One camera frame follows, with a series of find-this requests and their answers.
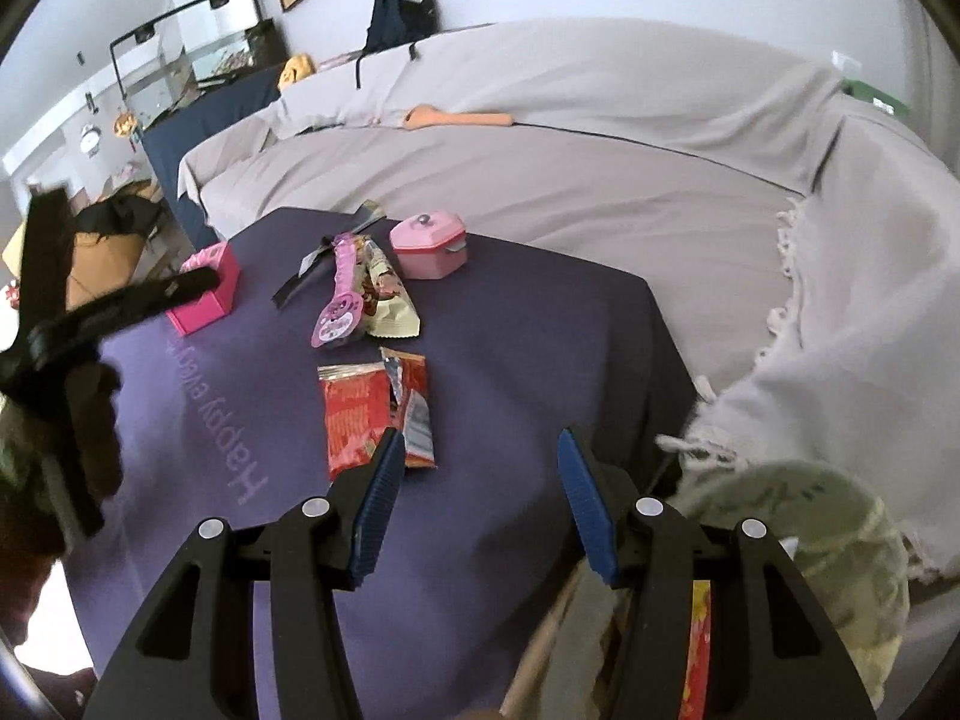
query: silver screw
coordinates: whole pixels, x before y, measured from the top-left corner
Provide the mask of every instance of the silver screw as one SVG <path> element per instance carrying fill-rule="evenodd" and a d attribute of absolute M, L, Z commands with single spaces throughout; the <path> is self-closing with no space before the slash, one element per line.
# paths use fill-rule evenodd
<path fill-rule="evenodd" d="M 302 507 L 304 517 L 323 517 L 330 511 L 330 502 L 326 498 L 311 498 Z"/>
<path fill-rule="evenodd" d="M 200 538 L 217 538 L 224 531 L 224 523 L 220 522 L 219 519 L 208 519 L 206 522 L 200 523 L 200 528 L 198 528 L 198 533 Z"/>
<path fill-rule="evenodd" d="M 763 538 L 767 535 L 767 526 L 758 519 L 745 519 L 741 528 L 750 538 Z"/>
<path fill-rule="evenodd" d="M 659 517 L 664 513 L 664 504 L 656 498 L 640 498 L 637 501 L 637 512 L 644 517 Z"/>

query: wall socket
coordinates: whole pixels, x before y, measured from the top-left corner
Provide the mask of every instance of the wall socket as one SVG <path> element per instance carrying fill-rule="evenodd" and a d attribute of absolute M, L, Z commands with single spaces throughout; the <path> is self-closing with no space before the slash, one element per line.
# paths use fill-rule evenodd
<path fill-rule="evenodd" d="M 845 55 L 843 52 L 833 52 L 833 66 L 841 71 L 845 79 L 852 81 L 860 80 L 863 73 L 863 63 L 858 62 L 852 56 Z"/>

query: hot pink box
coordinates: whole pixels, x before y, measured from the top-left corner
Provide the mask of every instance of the hot pink box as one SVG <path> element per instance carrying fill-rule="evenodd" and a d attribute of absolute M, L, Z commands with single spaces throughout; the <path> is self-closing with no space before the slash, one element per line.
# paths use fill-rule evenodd
<path fill-rule="evenodd" d="M 237 289 L 237 279 L 240 277 L 240 266 L 237 265 L 230 245 L 223 242 L 198 251 L 184 263 L 181 271 L 192 271 L 203 266 L 210 266 L 218 272 L 220 285 L 215 290 L 203 293 L 196 302 L 167 312 L 170 322 L 174 323 L 181 336 L 195 333 L 233 310 L 233 296 Z"/>

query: black bag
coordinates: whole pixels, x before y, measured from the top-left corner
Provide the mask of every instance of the black bag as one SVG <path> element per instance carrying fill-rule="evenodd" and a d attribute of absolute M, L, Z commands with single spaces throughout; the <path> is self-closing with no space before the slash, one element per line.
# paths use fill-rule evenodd
<path fill-rule="evenodd" d="M 416 59 L 416 41 L 435 35 L 437 29 L 436 0 L 375 0 L 367 45 L 357 59 L 357 89 L 365 56 L 410 44 L 410 58 Z"/>

